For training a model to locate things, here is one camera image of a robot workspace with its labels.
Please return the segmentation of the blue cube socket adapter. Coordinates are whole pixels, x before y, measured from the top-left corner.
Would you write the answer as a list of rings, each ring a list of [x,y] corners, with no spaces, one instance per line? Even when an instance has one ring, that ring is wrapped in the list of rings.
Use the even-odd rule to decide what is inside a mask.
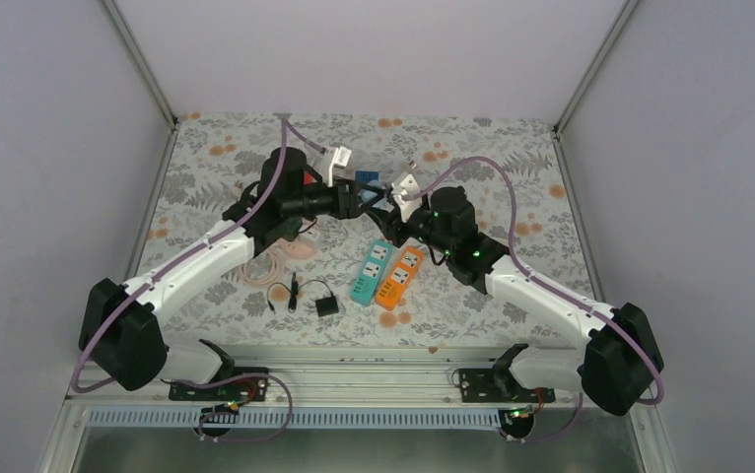
[[[355,181],[359,190],[374,190],[380,187],[379,173],[372,170],[356,170]]]

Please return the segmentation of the orange power strip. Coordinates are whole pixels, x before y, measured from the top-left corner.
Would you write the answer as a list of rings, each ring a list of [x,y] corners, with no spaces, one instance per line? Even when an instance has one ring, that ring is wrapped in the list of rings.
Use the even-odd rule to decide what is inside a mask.
[[[405,246],[377,290],[375,303],[386,310],[395,309],[421,267],[423,258],[420,249]]]

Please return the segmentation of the teal power strip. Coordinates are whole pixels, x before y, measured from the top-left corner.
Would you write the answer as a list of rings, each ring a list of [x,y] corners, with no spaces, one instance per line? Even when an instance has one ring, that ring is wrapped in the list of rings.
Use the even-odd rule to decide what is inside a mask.
[[[392,252],[393,246],[389,242],[379,239],[373,242],[350,292],[354,303],[362,306],[372,303]]]

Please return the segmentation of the light blue small adapter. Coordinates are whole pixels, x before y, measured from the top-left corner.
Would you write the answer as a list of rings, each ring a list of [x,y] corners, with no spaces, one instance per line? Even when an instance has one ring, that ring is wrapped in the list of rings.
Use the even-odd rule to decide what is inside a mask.
[[[367,210],[381,210],[390,212],[393,206],[388,202],[385,196],[359,196],[360,202]]]

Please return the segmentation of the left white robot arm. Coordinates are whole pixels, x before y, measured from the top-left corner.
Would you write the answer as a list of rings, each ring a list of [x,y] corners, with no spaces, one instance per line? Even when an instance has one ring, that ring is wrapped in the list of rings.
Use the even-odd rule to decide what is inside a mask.
[[[164,323],[224,274],[262,254],[280,239],[295,239],[305,219],[355,219],[389,194],[385,185],[336,177],[333,153],[315,170],[304,152],[281,146],[261,166],[260,177],[202,237],[160,266],[123,283],[105,278],[88,295],[78,347],[81,355],[71,388],[86,362],[107,374],[108,383],[133,391],[163,378],[195,385],[219,399],[234,385],[226,353],[213,343],[179,342]]]

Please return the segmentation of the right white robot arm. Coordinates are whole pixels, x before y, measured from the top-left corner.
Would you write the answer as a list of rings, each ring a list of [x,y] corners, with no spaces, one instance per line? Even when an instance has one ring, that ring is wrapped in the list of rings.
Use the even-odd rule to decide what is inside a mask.
[[[440,252],[458,283],[515,305],[568,342],[563,349],[518,343],[508,350],[493,376],[504,400],[517,401],[530,388],[563,389],[624,416],[637,403],[662,399],[661,391],[645,395],[651,386],[662,387],[664,368],[645,312],[631,303],[614,307],[582,297],[513,261],[504,243],[480,231],[463,187],[443,187],[419,204],[394,200],[391,211],[367,214],[393,244],[414,239]]]

